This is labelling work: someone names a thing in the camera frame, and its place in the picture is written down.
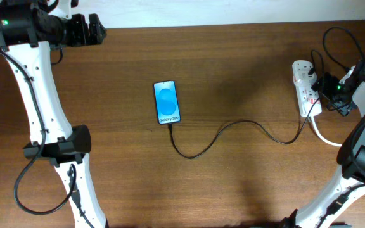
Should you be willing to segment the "blue Galaxy smartphone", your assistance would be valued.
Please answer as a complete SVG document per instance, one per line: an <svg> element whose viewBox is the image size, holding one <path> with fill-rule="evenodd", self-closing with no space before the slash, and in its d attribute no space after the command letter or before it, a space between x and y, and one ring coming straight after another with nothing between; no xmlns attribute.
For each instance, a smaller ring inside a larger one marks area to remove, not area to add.
<svg viewBox="0 0 365 228"><path fill-rule="evenodd" d="M176 83L173 80L153 84L158 123L172 124L181 121Z"/></svg>

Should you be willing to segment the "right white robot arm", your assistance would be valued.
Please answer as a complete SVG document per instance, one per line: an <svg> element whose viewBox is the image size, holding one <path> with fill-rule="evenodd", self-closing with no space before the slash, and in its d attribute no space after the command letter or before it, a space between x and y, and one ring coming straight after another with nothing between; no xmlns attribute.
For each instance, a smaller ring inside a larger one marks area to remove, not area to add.
<svg viewBox="0 0 365 228"><path fill-rule="evenodd" d="M352 93L361 121L340 146L334 176L309 204L285 217L280 227L330 227L356 200L365 195L365 60L340 81L340 92Z"/></svg>

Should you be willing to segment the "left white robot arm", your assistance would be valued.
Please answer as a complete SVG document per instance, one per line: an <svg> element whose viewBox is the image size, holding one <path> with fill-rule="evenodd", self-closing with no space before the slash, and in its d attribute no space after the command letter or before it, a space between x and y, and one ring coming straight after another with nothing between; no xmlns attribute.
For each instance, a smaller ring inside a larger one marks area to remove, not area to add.
<svg viewBox="0 0 365 228"><path fill-rule="evenodd" d="M107 227L90 173L91 135L67 120L53 78L51 52L102 44L98 15L72 14L77 1L1 1L0 55L9 63L27 112L30 164L47 159L56 170L76 227Z"/></svg>

